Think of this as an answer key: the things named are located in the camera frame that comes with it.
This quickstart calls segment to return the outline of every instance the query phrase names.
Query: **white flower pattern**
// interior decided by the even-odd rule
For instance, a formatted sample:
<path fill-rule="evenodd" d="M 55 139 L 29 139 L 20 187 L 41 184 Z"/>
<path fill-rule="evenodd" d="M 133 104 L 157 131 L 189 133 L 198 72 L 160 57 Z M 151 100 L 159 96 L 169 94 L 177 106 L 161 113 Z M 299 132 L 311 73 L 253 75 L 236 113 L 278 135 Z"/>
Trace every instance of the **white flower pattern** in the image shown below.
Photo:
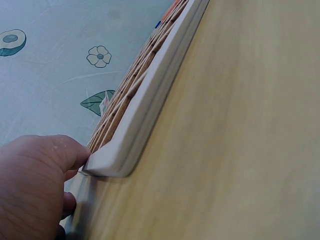
<path fill-rule="evenodd" d="M 105 68 L 110 63 L 111 54 L 104 46 L 94 46 L 89 50 L 86 59 L 96 68 Z"/>

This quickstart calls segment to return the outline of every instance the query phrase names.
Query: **bed sheet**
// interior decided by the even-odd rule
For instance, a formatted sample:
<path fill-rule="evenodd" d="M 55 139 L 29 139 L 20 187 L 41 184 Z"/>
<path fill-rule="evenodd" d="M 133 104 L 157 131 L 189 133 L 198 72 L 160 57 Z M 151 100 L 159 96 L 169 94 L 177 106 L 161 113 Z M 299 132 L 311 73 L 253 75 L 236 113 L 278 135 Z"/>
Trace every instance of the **bed sheet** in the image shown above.
<path fill-rule="evenodd" d="M 172 3 L 0 0 L 0 145 L 27 134 L 85 145 Z"/>

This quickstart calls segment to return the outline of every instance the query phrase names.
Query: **white frame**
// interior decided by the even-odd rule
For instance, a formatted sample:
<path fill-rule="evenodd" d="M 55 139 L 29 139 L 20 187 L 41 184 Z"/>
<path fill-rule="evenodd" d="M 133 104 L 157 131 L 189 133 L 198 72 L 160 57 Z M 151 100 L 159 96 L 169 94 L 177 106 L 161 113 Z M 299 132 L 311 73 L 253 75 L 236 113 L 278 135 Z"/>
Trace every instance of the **white frame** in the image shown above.
<path fill-rule="evenodd" d="M 110 142 L 93 153 L 81 173 L 125 177 L 135 167 L 209 0 L 189 0 L 151 62 Z"/>

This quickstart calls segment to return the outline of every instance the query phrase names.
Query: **green leaf pattern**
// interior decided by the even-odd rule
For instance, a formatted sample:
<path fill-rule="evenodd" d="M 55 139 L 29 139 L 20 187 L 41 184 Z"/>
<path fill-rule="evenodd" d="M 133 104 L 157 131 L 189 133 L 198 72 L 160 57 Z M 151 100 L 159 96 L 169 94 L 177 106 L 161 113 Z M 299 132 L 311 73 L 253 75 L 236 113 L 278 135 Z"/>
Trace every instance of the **green leaf pattern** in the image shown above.
<path fill-rule="evenodd" d="M 100 111 L 100 103 L 105 99 L 106 94 L 108 98 L 111 100 L 113 95 L 115 94 L 114 90 L 107 90 L 99 92 L 86 100 L 82 101 L 80 105 L 86 109 L 89 109 L 90 111 L 94 112 L 98 116 L 101 117 L 101 111 Z"/>

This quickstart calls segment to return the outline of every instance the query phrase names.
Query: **wooden surface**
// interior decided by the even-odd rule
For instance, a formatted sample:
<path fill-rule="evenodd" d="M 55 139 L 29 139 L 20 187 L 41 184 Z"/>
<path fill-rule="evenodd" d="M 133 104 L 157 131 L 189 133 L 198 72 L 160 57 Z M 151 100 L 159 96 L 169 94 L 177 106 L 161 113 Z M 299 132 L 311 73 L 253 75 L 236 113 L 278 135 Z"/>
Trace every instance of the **wooden surface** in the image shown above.
<path fill-rule="evenodd" d="M 134 173 L 74 180 L 70 236 L 319 239 L 319 9 L 211 0 Z"/>

